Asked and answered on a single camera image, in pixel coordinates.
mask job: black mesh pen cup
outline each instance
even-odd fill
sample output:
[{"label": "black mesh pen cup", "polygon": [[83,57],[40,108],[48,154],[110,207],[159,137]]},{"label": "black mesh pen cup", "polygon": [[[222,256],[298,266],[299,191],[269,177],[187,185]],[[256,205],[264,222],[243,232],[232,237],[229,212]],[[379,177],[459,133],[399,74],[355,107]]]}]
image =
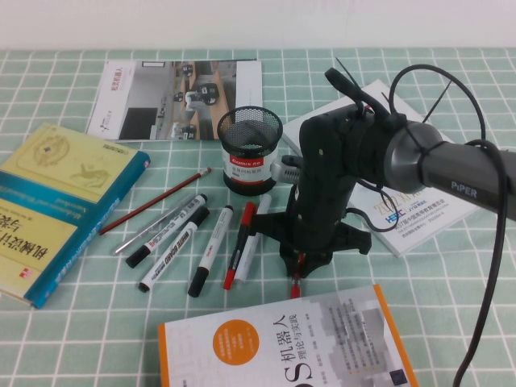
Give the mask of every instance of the black mesh pen cup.
[{"label": "black mesh pen cup", "polygon": [[271,163],[283,134],[277,115],[263,107],[237,107],[220,119],[217,133],[223,145],[224,182],[229,189],[256,196],[276,184],[271,178]]}]

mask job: black marker cap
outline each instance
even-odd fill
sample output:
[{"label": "black marker cap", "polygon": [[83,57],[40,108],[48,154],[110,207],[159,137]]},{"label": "black marker cap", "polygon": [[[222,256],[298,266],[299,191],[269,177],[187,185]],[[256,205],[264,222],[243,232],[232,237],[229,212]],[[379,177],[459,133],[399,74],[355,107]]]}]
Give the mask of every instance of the black marker cap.
[{"label": "black marker cap", "polygon": [[135,252],[133,252],[128,258],[126,258],[126,262],[130,268],[135,268],[150,253],[151,251],[148,249],[147,246],[144,245]]},{"label": "black marker cap", "polygon": [[192,217],[189,219],[190,222],[195,223],[197,227],[201,226],[201,223],[204,222],[204,219],[210,214],[210,210],[208,210],[204,206],[200,206],[195,210]]},{"label": "black marker cap", "polygon": [[140,282],[138,284],[138,289],[141,290],[142,292],[146,293],[150,290],[150,288],[148,286],[146,286],[143,282]]},{"label": "black marker cap", "polygon": [[193,276],[192,283],[188,289],[188,295],[191,297],[199,297],[201,294],[202,287],[204,286],[204,282],[206,278],[210,274],[210,271],[207,268],[197,267],[197,271]]}]

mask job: book cover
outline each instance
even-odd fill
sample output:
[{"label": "book cover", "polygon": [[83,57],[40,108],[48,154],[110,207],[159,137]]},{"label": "book cover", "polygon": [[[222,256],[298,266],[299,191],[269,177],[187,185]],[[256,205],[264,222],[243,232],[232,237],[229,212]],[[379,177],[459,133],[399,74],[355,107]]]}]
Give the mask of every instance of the book cover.
[{"label": "book cover", "polygon": [[256,60],[108,60],[88,134],[103,139],[218,139],[218,122],[262,106]]},{"label": "book cover", "polygon": [[[374,81],[371,85],[365,86],[363,90],[389,109],[389,105],[382,95],[382,93],[389,95],[389,88],[381,81]],[[394,96],[394,101],[397,111],[406,114],[409,120],[422,121],[421,115],[398,96]],[[284,125],[283,138],[301,156],[299,147],[299,128],[301,124],[317,114],[353,103],[350,98],[341,98],[299,117]],[[445,135],[441,134],[441,136],[445,141],[451,142]],[[406,254],[441,230],[478,209],[477,206],[469,202],[433,188],[425,188],[417,193],[409,194],[389,188],[384,188],[384,191],[393,199],[397,207],[399,222],[395,230],[375,233],[375,235],[396,256]],[[376,227],[388,228],[396,222],[395,213],[383,203],[381,196],[361,185],[355,185],[348,206],[364,211]]]},{"label": "book cover", "polygon": [[418,382],[379,285],[168,322],[163,387]]},{"label": "book cover", "polygon": [[41,307],[149,162],[134,149],[39,127],[0,166],[0,290]]}]

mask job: robot book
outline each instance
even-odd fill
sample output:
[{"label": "robot book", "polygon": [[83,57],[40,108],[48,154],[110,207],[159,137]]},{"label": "robot book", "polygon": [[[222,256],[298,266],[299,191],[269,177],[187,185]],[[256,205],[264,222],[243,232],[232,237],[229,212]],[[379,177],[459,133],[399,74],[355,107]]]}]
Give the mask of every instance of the robot book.
[{"label": "robot book", "polygon": [[415,387],[379,285],[159,326],[161,385]]},{"label": "robot book", "polygon": [[108,60],[88,134],[120,141],[218,139],[218,121],[262,106],[256,60]]}]

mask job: grid pattern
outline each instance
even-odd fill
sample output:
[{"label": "grid pattern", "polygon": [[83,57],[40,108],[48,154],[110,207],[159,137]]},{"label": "grid pattern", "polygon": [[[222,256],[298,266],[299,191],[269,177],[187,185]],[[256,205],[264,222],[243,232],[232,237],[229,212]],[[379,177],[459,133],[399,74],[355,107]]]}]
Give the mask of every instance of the grid pattern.
[{"label": "grid pattern", "polygon": [[[0,52],[0,161],[41,123],[86,129],[106,59],[203,60],[257,57],[263,63],[264,107],[283,122],[334,101],[324,78],[337,56],[356,80],[389,84],[409,64],[429,63],[454,73],[479,98],[488,139],[516,148],[516,49],[410,48],[240,51]],[[397,92],[425,114],[443,88],[440,77],[408,75]],[[472,107],[457,88],[432,116],[456,142],[479,137]],[[214,171],[109,234],[97,237],[42,310],[0,297],[0,387],[158,386],[159,323],[225,309],[284,300],[289,281],[278,243],[265,239],[241,291],[224,292],[223,275],[246,198],[223,185],[218,142],[132,143],[148,152],[151,167],[115,211],[120,217],[194,174]],[[280,153],[290,152],[280,143]],[[151,293],[135,284],[163,252],[130,269],[111,252],[143,224],[187,193],[203,192],[212,215],[182,250]],[[282,210],[289,187],[272,191]],[[201,297],[186,296],[219,211],[231,204],[235,221]],[[350,217],[349,223],[361,227]],[[331,265],[303,281],[303,293],[326,293],[381,284],[421,386],[449,386],[462,360],[489,272],[495,215],[479,210],[401,259],[376,238],[371,252],[335,254]],[[516,385],[516,225],[508,222],[495,304],[465,386]]]}]

